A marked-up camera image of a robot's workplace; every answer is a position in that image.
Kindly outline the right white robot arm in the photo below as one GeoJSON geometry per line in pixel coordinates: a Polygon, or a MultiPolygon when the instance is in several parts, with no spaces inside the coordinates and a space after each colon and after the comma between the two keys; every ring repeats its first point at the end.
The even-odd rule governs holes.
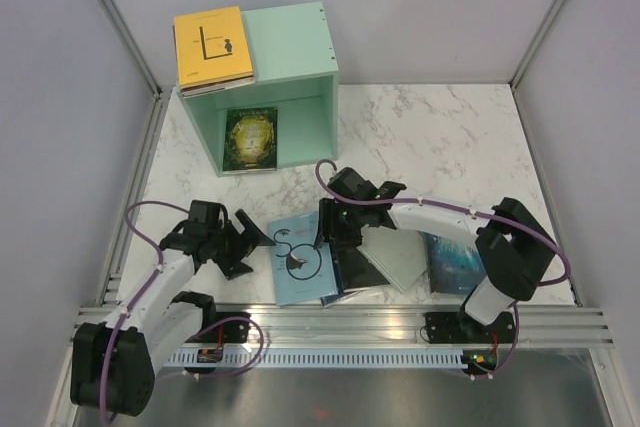
{"type": "Polygon", "coordinates": [[[375,186],[351,167],[335,168],[332,177],[319,184],[327,194],[319,203],[319,244],[358,246],[363,228],[386,228],[456,241],[478,254],[485,277],[467,295],[456,317],[458,332],[471,341],[482,339],[500,314],[547,285],[544,276],[552,260],[566,257],[514,198],[476,208],[414,193],[399,182],[375,186]]]}

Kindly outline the light blue book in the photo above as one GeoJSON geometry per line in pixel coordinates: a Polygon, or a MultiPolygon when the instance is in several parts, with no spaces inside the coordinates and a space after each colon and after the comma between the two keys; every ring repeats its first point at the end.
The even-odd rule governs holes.
{"type": "Polygon", "coordinates": [[[315,246],[319,213],[272,221],[267,233],[275,303],[288,306],[339,293],[333,259],[327,244],[315,246]]]}

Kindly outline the black file folder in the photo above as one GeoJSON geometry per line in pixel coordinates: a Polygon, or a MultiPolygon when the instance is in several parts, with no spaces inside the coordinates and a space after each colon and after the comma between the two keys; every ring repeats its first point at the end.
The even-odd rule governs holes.
{"type": "Polygon", "coordinates": [[[331,252],[344,292],[389,285],[389,281],[357,248],[331,246],[331,252]]]}

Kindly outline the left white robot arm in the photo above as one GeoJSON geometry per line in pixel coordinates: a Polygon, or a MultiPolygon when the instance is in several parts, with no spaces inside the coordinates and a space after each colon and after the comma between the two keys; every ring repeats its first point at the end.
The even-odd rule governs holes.
{"type": "Polygon", "coordinates": [[[147,406],[158,372],[184,344],[243,343],[258,324],[248,314],[220,313],[209,294],[187,289],[199,269],[216,265],[234,280],[251,273],[245,258],[269,238],[243,211],[194,200],[184,218],[159,242],[142,239],[157,261],[103,320],[84,322],[72,339],[70,399],[98,410],[104,425],[136,417],[147,406]]]}

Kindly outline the green forest cover book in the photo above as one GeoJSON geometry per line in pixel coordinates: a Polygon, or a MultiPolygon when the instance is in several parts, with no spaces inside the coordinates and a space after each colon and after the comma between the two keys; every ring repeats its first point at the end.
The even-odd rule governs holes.
{"type": "Polygon", "coordinates": [[[276,170],[277,133],[275,106],[229,110],[225,120],[222,171],[276,170]]]}

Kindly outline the dark purple galaxy book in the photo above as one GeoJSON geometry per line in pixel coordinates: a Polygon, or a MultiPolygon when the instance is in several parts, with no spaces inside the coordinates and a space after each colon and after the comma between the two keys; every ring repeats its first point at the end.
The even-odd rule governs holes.
{"type": "Polygon", "coordinates": [[[246,30],[209,35],[203,26],[174,27],[177,83],[189,98],[255,82],[246,30]]]}

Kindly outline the blue ocean cover book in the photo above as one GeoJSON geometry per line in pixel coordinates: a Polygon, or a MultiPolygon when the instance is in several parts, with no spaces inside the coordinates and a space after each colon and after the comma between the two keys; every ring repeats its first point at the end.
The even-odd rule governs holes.
{"type": "Polygon", "coordinates": [[[474,249],[432,234],[425,234],[424,241],[432,292],[467,295],[485,278],[485,269],[474,249]]]}

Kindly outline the yellow book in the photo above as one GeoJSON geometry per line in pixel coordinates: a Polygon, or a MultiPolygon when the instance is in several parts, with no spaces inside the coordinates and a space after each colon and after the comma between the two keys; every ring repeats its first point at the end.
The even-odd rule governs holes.
{"type": "Polygon", "coordinates": [[[173,33],[181,90],[216,90],[255,81],[239,7],[177,16],[173,33]]]}

